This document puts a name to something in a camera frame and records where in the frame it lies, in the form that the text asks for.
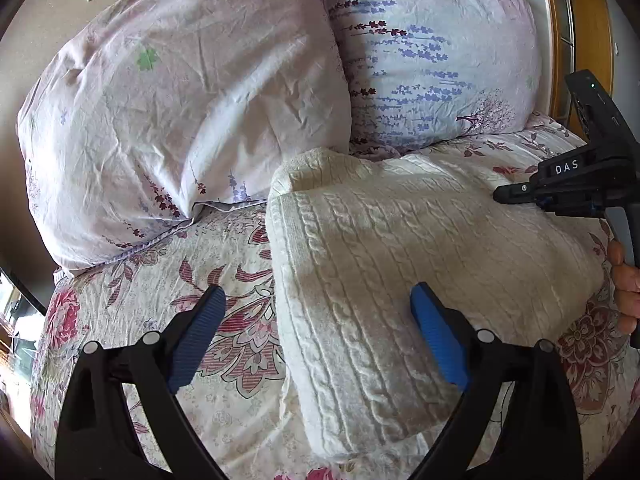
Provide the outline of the person's right hand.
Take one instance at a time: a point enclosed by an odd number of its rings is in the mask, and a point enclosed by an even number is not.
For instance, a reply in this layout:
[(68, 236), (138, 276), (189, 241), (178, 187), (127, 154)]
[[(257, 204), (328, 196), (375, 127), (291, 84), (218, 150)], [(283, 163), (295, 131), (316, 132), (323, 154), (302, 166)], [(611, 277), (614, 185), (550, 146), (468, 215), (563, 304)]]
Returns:
[(631, 335), (638, 327), (640, 316), (640, 270), (625, 262), (625, 249), (618, 240), (608, 243), (608, 262), (614, 299), (620, 310), (618, 328), (623, 334)]

